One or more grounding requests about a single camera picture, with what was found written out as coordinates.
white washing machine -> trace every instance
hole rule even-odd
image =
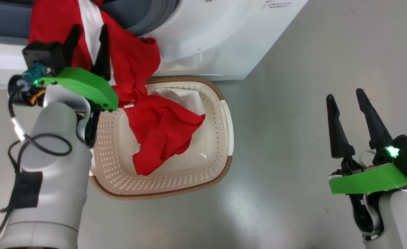
[[[127,30],[158,40],[163,63],[155,76],[237,80],[254,69],[306,2],[105,0],[103,9]],[[21,50],[32,4],[33,0],[0,0],[0,88],[27,69]]]

floor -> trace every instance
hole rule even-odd
[[[356,88],[393,137],[407,134],[407,1],[310,0],[245,80],[217,84],[235,126],[227,176],[198,192],[132,202],[89,185],[79,248],[363,249],[348,198],[328,186],[340,160],[330,157],[325,98],[334,94],[357,155],[369,135]],[[15,139],[5,101],[0,93],[0,208]],[[24,113],[31,127],[38,110]]]

white cable connector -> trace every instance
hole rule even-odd
[[[15,132],[16,132],[16,135],[18,136],[19,140],[21,142],[24,142],[24,140],[25,140],[24,135],[26,134],[24,129],[22,129],[21,125],[19,124],[19,121],[16,118],[11,118],[11,121],[15,125]]]

brown woven basket rim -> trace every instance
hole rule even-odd
[[[222,95],[221,91],[219,88],[213,83],[210,82],[209,80],[202,79],[199,77],[193,77],[193,76],[173,76],[173,77],[153,77],[148,79],[147,85],[151,84],[158,84],[158,83],[168,83],[168,82],[199,82],[202,84],[205,84],[209,86],[216,94],[217,97],[219,97],[219,100],[224,100],[224,96]],[[227,156],[227,163],[224,166],[224,169],[221,171],[221,173],[214,178],[213,180],[207,182],[207,183],[202,183],[196,186],[190,186],[182,189],[177,189],[173,191],[166,191],[166,192],[160,192],[160,193],[153,193],[153,194],[115,194],[107,189],[105,189],[97,177],[95,175],[90,176],[90,180],[93,183],[93,185],[98,189],[99,192],[101,192],[103,195],[106,197],[109,197],[114,200],[122,200],[122,201],[129,201],[129,200],[148,200],[148,199],[156,199],[156,198],[162,198],[162,197],[169,197],[169,196],[175,196],[179,194],[186,194],[189,192],[197,191],[200,189],[204,189],[210,186],[215,185],[219,181],[221,181],[225,175],[227,174],[228,170],[231,167],[231,162],[233,160],[233,156]]]

laundry basket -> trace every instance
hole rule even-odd
[[[164,77],[147,82],[147,89],[197,90],[205,121],[191,138],[188,150],[174,155],[148,176],[137,175],[132,156],[139,144],[125,112],[103,112],[93,148],[91,181],[115,200],[145,200],[174,196],[213,186],[231,166],[234,133],[230,110],[219,89],[198,77]]]

